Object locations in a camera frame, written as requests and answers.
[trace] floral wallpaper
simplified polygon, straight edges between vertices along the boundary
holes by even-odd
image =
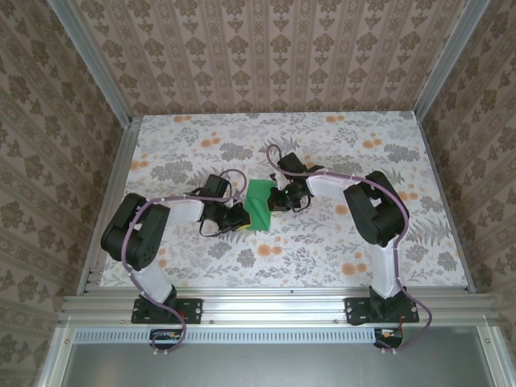
[[[133,115],[412,110],[466,0],[73,0]]]
[[[269,144],[307,165],[366,175],[385,173],[410,212],[400,245],[402,280],[410,286],[467,285],[421,132],[410,111],[247,113],[146,116],[125,194],[161,198],[202,186],[210,173],[237,168],[269,180]],[[243,180],[229,176],[234,188]],[[281,186],[285,179],[277,177]],[[205,238],[198,223],[165,230],[158,263],[181,287],[369,286],[370,246],[346,202],[315,197],[301,213],[273,213],[271,227]],[[205,235],[216,232],[206,223]],[[132,286],[119,262],[106,261],[103,286]]]
[[[473,278],[516,360],[516,2],[490,2],[423,124]]]
[[[0,2],[0,385],[36,382],[121,128],[46,1]]]

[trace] gray metal panel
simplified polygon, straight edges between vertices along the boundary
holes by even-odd
[[[417,330],[406,329],[408,334]],[[476,328],[433,328],[397,355],[370,344],[73,346],[64,386],[494,386]]]
[[[74,344],[149,344],[155,328],[78,328]],[[167,340],[157,343],[170,343]],[[188,326],[184,344],[375,343],[373,328],[217,328]]]
[[[468,4],[466,4],[463,14],[460,16],[455,29],[450,35],[450,39],[448,39],[444,46],[444,50],[437,60],[432,74],[428,77],[428,81],[416,102],[414,111],[418,119],[423,120],[425,118],[427,111],[430,109],[441,87],[443,87],[446,78],[457,62],[459,55],[462,53],[464,46],[468,42],[469,37],[473,33],[478,21],[481,19],[481,16],[484,14],[488,4],[489,0],[470,0]]]
[[[126,104],[119,92],[116,80],[111,78],[109,70],[95,49],[88,32],[82,26],[81,18],[77,15],[69,0],[49,0],[48,2],[63,24],[75,49],[81,54],[82,60],[88,66],[89,72],[93,75],[102,94],[104,94],[111,109],[119,119],[122,128],[126,130],[129,127],[131,108]]]

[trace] green block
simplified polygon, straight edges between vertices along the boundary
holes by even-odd
[[[251,226],[246,230],[268,231],[271,225],[271,211],[267,207],[267,199],[271,194],[271,188],[276,183],[270,180],[250,180],[248,193],[243,208],[251,217]]]

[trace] metal rail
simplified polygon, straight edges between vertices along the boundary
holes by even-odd
[[[89,244],[84,269],[82,270],[81,279],[77,286],[77,294],[81,294],[85,291],[86,284],[89,280],[89,271],[98,266],[104,267],[106,262],[107,253],[100,248],[100,239],[122,200],[123,190],[126,185],[129,168],[131,167],[132,154],[136,148],[141,123],[141,117],[134,117],[129,129],[125,130],[122,134],[119,150],[111,170],[110,180],[107,183],[104,201],[102,202],[94,234]]]
[[[75,344],[149,344],[152,328],[77,328]],[[250,328],[233,329],[191,327],[185,344],[292,344],[292,343],[374,343],[372,328]],[[174,343],[175,339],[158,339],[156,343]]]
[[[466,327],[494,323],[487,294],[464,289],[412,288],[434,315],[433,325]],[[99,290],[64,300],[59,327],[135,327],[131,312],[138,293],[131,288]],[[202,298],[202,324],[217,327],[350,327],[344,298],[367,297],[366,288],[335,289],[178,289],[181,298]],[[427,321],[419,311],[422,326]],[[364,324],[389,327],[392,324]],[[171,327],[168,325],[149,327]]]

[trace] black mounting bracket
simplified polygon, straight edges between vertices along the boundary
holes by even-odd
[[[174,347],[181,337],[181,329],[151,329],[148,340],[152,342],[154,339],[155,347],[161,351],[169,350]],[[156,341],[166,341],[169,343],[156,343]]]
[[[197,188],[189,194],[204,198],[222,198],[228,186],[230,186],[228,180],[212,173],[208,176],[202,188]],[[209,200],[203,200],[202,202],[204,203],[204,208],[199,222],[202,224],[206,220],[215,222],[220,233],[237,231],[241,227],[247,227],[251,224],[251,217],[249,213],[243,209],[243,203],[236,203],[232,207],[228,207],[222,202]]]
[[[377,348],[385,348],[385,343],[391,348],[398,348],[402,345],[403,341],[403,330],[401,327],[398,328],[376,328],[374,330],[374,337],[377,340],[373,345]]]
[[[201,298],[174,298],[172,307],[187,324],[200,324],[202,320]],[[179,320],[172,313],[139,297],[133,305],[131,323],[133,324],[178,324]]]
[[[371,297],[345,298],[344,311],[347,322],[351,325],[365,323],[419,323],[418,307],[403,292],[384,299],[372,287]]]

